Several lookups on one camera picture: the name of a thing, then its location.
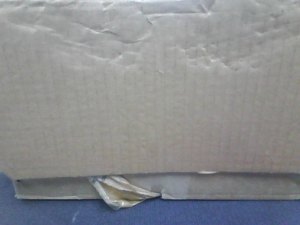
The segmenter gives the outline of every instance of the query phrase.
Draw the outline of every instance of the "blue floor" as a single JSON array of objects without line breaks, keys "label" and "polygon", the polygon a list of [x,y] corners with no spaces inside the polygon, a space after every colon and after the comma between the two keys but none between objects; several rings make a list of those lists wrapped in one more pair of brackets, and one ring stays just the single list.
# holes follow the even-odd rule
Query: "blue floor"
[{"label": "blue floor", "polygon": [[0,225],[300,225],[300,201],[146,200],[114,211],[102,200],[19,200],[0,173]]}]

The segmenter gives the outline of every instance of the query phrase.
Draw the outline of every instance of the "torn packing tape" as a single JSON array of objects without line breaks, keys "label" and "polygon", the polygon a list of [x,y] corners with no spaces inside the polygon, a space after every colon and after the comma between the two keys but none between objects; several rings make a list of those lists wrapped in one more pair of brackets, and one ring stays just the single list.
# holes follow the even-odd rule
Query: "torn packing tape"
[{"label": "torn packing tape", "polygon": [[88,179],[99,192],[101,198],[114,210],[129,208],[145,199],[161,195],[134,186],[121,176],[99,176]]}]

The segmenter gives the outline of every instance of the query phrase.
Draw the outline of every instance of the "cardboard box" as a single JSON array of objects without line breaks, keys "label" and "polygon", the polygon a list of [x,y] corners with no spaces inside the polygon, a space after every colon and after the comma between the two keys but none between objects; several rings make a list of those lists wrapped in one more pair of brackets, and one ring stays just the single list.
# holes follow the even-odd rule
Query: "cardboard box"
[{"label": "cardboard box", "polygon": [[0,2],[13,180],[300,172],[300,3]]}]

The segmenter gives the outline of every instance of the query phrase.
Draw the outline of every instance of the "corrugated cardboard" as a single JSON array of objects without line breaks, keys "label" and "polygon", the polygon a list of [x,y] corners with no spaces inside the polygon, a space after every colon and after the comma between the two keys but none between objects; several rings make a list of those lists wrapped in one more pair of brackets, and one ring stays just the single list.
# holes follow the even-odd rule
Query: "corrugated cardboard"
[{"label": "corrugated cardboard", "polygon": [[[300,199],[299,174],[148,173],[122,177],[135,187],[158,193],[163,199]],[[15,180],[14,187],[17,198],[101,198],[85,177]]]},{"label": "corrugated cardboard", "polygon": [[3,0],[12,179],[300,171],[294,0]]}]

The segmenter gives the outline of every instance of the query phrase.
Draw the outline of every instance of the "cardboard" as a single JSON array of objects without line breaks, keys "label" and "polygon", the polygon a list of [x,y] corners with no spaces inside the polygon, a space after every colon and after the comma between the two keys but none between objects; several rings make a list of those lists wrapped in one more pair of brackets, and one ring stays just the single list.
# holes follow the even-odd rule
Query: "cardboard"
[{"label": "cardboard", "polygon": [[293,0],[0,2],[10,178],[300,171]]},{"label": "cardboard", "polygon": [[[129,187],[139,187],[157,193],[163,199],[300,199],[299,174],[173,172],[125,174],[121,177],[126,179],[127,188],[129,183]],[[121,189],[119,185],[109,181],[113,178],[114,176],[104,176],[100,180],[111,187]],[[14,187],[17,198],[101,198],[85,177],[15,180]]]}]

